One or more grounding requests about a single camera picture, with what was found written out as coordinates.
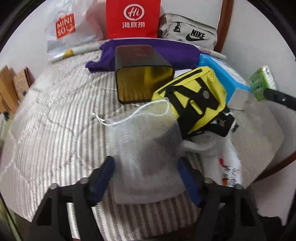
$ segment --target blue and white package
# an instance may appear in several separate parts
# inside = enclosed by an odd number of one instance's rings
[[[228,108],[235,110],[245,109],[245,104],[252,90],[248,82],[246,82],[233,68],[223,60],[206,54],[200,55],[198,66],[209,66],[214,70],[217,78],[227,92],[226,103]]]

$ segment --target gray nike waist bag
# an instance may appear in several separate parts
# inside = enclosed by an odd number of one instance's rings
[[[167,13],[160,18],[158,37],[213,50],[217,43],[217,30],[190,18]]]

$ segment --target white mesh bag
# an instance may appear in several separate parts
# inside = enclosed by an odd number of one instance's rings
[[[185,191],[177,168],[182,138],[168,100],[149,102],[131,114],[98,119],[106,126],[108,154],[115,159],[111,187],[117,203],[152,203]]]

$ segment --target brown wooden trim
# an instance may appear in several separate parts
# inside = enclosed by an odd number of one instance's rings
[[[220,21],[217,28],[217,44],[214,48],[215,51],[221,53],[224,42],[227,36],[234,0],[223,0]]]
[[[262,180],[264,178],[267,178],[267,177],[275,174],[276,172],[282,170],[283,168],[285,168],[286,166],[288,166],[289,164],[291,164],[295,160],[296,160],[296,151],[294,151],[290,156],[288,156],[281,163],[279,163],[276,166],[274,166],[274,167],[266,170],[265,172],[263,172],[259,177],[257,177],[255,182],[260,181],[260,180]]]

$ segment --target red print on white bag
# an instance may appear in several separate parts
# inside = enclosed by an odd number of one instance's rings
[[[123,10],[123,15],[130,21],[140,20],[144,13],[144,8],[139,4],[130,4]]]
[[[66,14],[64,17],[61,16],[59,20],[56,21],[57,39],[75,31],[74,13]]]

